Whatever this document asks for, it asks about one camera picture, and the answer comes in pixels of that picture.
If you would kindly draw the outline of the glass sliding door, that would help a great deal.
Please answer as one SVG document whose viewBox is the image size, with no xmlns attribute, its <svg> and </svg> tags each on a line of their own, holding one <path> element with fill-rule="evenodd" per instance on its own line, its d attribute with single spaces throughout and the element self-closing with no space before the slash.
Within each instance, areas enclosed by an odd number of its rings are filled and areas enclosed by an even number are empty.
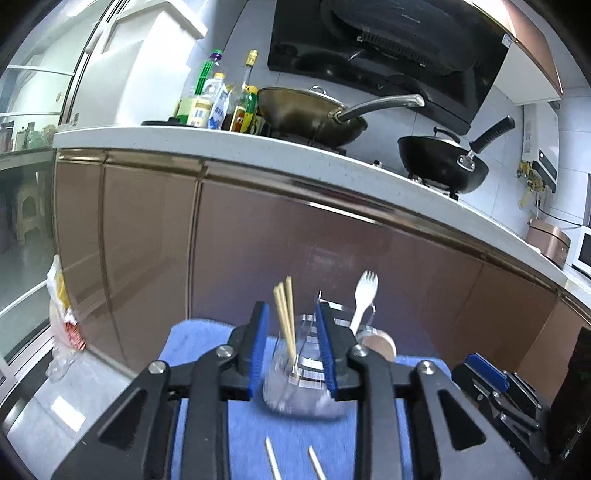
<svg viewBox="0 0 591 480">
<path fill-rule="evenodd" d="M 10 364 L 48 324 L 55 255 L 54 136 L 84 47 L 108 1 L 53 1 L 1 65 L 1 360 Z"/>
</svg>

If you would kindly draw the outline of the wooden chopstick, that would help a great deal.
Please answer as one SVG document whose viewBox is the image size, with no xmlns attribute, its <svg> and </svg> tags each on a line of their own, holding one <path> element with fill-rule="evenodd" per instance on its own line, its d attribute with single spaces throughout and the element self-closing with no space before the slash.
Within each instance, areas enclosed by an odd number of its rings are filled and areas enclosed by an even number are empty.
<svg viewBox="0 0 591 480">
<path fill-rule="evenodd" d="M 273 476 L 273 480 L 281 480 L 279 465 L 276 461 L 276 455 L 274 454 L 273 444 L 270 441 L 270 437 L 266 437 L 266 439 L 264 439 L 264 447 L 266 448 L 266 456 L 270 463 L 270 471 L 271 475 Z"/>
<path fill-rule="evenodd" d="M 293 280 L 287 276 L 284 280 L 284 299 L 287 305 L 287 324 L 290 327 L 290 344 L 297 356 L 296 328 L 294 327 L 294 292 Z"/>
<path fill-rule="evenodd" d="M 324 472 L 324 470 L 322 470 L 322 465 L 321 465 L 320 461 L 318 460 L 318 455 L 317 455 L 317 453 L 315 453 L 315 449 L 311 445 L 308 446 L 308 457 L 311 460 L 311 464 L 315 470 L 315 474 L 317 475 L 317 479 L 318 480 L 327 480 L 327 477 L 325 477 L 325 472 Z"/>
<path fill-rule="evenodd" d="M 287 324 L 287 305 L 284 299 L 284 281 L 280 282 L 273 288 L 273 299 L 276 304 L 277 316 L 280 320 L 280 330 L 283 333 L 283 338 L 287 345 L 287 354 L 290 357 L 290 365 L 295 366 L 297 362 L 297 356 L 294 356 L 293 347 L 290 344 L 290 327 Z"/>
</svg>

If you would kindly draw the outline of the black wok with lid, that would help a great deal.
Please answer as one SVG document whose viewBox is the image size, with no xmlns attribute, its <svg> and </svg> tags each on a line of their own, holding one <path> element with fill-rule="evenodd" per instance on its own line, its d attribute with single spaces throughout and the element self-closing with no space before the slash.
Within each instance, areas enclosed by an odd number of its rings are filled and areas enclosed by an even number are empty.
<svg viewBox="0 0 591 480">
<path fill-rule="evenodd" d="M 515 120 L 506 116 L 471 141 L 469 149 L 460 145 L 457 135 L 438 127 L 431 136 L 401 137 L 399 152 L 408 178 L 443 190 L 458 200 L 460 195 L 478 189 L 489 174 L 489 167 L 479 154 L 515 126 Z"/>
</svg>

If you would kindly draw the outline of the black tray on counter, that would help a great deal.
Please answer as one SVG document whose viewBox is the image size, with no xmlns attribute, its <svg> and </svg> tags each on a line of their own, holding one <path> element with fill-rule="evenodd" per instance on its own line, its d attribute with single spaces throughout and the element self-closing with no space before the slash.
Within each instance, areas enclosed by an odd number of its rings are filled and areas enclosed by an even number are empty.
<svg viewBox="0 0 591 480">
<path fill-rule="evenodd" d="M 141 126 L 180 126 L 185 127 L 178 118 L 169 117 L 167 120 L 145 120 L 141 122 Z"/>
</svg>

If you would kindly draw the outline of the tall yellow cap oil bottle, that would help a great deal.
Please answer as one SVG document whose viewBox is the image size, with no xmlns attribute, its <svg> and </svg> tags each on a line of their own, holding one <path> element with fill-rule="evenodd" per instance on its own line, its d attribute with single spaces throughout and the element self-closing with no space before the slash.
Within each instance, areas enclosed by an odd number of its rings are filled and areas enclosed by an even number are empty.
<svg viewBox="0 0 591 480">
<path fill-rule="evenodd" d="M 236 114 L 236 110 L 245 110 L 243 106 L 243 98 L 247 94 L 247 86 L 249 86 L 250 76 L 252 76 L 252 69 L 256 65 L 259 51 L 250 50 L 249 55 L 245 59 L 245 70 L 243 71 L 242 81 L 235 83 L 228 96 L 228 107 L 226 108 L 225 117 L 221 125 L 223 131 L 240 131 L 240 126 L 235 127 L 235 117 L 242 117 L 242 113 Z"/>
</svg>

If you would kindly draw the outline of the brown lower cabinets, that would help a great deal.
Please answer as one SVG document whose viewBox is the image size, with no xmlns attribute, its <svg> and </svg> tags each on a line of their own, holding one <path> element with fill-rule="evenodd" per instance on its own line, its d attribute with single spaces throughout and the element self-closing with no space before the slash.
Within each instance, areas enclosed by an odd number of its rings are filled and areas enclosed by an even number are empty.
<svg viewBox="0 0 591 480">
<path fill-rule="evenodd" d="M 67 149 L 56 156 L 55 224 L 85 339 L 141 370 L 186 319 L 231 325 L 294 280 L 295 309 L 353 305 L 379 276 L 375 324 L 403 355 L 449 365 L 477 352 L 543 395 L 562 384 L 589 318 L 555 288 L 415 236 L 398 213 L 363 222 L 311 206 L 266 177 L 170 155 Z"/>
</svg>

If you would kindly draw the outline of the plastic bag on floor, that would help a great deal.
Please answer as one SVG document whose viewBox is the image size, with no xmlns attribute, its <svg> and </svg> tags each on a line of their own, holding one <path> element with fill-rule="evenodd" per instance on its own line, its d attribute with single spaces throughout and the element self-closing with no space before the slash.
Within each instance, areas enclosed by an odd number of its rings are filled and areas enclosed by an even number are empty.
<svg viewBox="0 0 591 480">
<path fill-rule="evenodd" d="M 49 323 L 54 345 L 46 376 L 58 381 L 70 369 L 86 347 L 80 325 L 75 318 L 65 285 L 60 257 L 55 255 L 46 277 L 49 294 Z"/>
</svg>

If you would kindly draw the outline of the plastic stool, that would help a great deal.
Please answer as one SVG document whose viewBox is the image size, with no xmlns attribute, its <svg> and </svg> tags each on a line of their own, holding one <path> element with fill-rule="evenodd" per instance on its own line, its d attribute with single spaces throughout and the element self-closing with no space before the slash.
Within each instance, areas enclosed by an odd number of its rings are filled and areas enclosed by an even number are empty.
<svg viewBox="0 0 591 480">
<path fill-rule="evenodd" d="M 49 186 L 46 178 L 22 183 L 16 189 L 14 223 L 16 238 L 20 245 L 26 245 L 31 237 L 52 236 Z"/>
</svg>

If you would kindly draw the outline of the white gas water heater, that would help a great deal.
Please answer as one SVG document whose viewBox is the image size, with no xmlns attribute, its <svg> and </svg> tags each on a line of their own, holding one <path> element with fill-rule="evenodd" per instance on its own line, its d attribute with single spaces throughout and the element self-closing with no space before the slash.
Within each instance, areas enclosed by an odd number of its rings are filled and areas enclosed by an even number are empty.
<svg viewBox="0 0 591 480">
<path fill-rule="evenodd" d="M 552 193 L 557 190 L 559 170 L 558 115 L 549 103 L 524 106 L 522 160 L 529 163 Z"/>
</svg>

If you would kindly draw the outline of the white blue bottle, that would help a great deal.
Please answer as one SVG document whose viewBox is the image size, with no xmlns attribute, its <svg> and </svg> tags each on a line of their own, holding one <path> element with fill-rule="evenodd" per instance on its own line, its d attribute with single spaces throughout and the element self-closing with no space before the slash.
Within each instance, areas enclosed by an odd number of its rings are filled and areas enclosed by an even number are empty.
<svg viewBox="0 0 591 480">
<path fill-rule="evenodd" d="M 204 90 L 191 99 L 186 124 L 195 128 L 221 129 L 228 103 L 224 73 L 218 72 L 205 81 Z"/>
</svg>

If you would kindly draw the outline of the bronze wok with lid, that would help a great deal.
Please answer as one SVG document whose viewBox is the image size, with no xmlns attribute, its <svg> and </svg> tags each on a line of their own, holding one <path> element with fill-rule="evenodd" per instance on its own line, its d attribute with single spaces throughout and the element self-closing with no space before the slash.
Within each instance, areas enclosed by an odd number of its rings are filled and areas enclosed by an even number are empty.
<svg viewBox="0 0 591 480">
<path fill-rule="evenodd" d="M 260 116 L 274 131 L 306 138 L 329 148 L 352 143 L 368 128 L 368 113 L 394 108 L 422 108 L 419 94 L 394 95 L 346 107 L 311 90 L 264 87 L 257 95 Z"/>
</svg>

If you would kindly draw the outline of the black range hood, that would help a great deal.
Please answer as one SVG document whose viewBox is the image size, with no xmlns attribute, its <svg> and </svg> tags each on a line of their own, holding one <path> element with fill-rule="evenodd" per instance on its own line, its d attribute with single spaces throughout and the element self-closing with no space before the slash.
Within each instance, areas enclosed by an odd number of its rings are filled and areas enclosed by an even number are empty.
<svg viewBox="0 0 591 480">
<path fill-rule="evenodd" d="M 378 97 L 419 94 L 423 115 L 465 135 L 511 44 L 467 1 L 280 1 L 267 66 Z"/>
</svg>

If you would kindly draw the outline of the dark sauce bottle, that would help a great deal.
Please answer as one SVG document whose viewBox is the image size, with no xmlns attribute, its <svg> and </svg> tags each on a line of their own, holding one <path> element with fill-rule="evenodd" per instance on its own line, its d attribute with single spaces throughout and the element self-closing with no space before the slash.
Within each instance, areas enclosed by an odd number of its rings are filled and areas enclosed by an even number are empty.
<svg viewBox="0 0 591 480">
<path fill-rule="evenodd" d="M 233 110 L 230 131 L 236 133 L 249 132 L 250 124 L 252 124 L 253 118 L 256 117 L 258 107 L 259 88 L 247 85 L 242 90 L 242 95 L 240 95 L 235 110 Z"/>
</svg>

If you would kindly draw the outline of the brown upper cabinet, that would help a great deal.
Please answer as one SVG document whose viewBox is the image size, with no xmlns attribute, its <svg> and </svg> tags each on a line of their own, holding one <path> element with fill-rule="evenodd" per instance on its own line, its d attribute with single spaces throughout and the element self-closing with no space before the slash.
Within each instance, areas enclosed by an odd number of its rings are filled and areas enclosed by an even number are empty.
<svg viewBox="0 0 591 480">
<path fill-rule="evenodd" d="M 512 1 L 469 1 L 505 30 L 508 54 L 495 86 L 515 105 L 561 101 L 563 88 L 543 32 Z"/>
</svg>

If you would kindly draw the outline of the white microwave oven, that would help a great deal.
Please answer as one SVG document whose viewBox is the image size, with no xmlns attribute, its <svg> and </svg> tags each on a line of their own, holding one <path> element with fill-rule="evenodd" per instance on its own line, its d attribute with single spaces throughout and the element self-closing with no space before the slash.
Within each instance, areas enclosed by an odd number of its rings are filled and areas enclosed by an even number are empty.
<svg viewBox="0 0 591 480">
<path fill-rule="evenodd" d="M 578 229 L 571 249 L 571 265 L 586 276 L 591 276 L 591 229 L 582 226 Z"/>
</svg>

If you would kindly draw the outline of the pink rice cooker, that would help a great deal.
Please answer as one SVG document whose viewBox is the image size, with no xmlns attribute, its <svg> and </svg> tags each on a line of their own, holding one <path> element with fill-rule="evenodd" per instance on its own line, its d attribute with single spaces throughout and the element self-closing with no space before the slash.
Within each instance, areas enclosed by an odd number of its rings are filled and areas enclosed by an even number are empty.
<svg viewBox="0 0 591 480">
<path fill-rule="evenodd" d="M 526 242 L 540 253 L 563 268 L 570 249 L 571 239 L 558 227 L 539 219 L 529 221 Z"/>
</svg>

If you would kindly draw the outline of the white plastic spork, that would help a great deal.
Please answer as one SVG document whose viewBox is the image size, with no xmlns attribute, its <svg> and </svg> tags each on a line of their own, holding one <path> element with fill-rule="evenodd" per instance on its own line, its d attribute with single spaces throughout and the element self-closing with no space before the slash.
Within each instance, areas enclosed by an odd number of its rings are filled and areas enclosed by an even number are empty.
<svg viewBox="0 0 591 480">
<path fill-rule="evenodd" d="M 363 319 L 363 314 L 373 303 L 379 287 L 379 278 L 373 271 L 363 272 L 361 278 L 356 284 L 355 301 L 356 310 L 353 312 L 353 318 L 349 324 L 349 329 L 356 334 Z"/>
</svg>

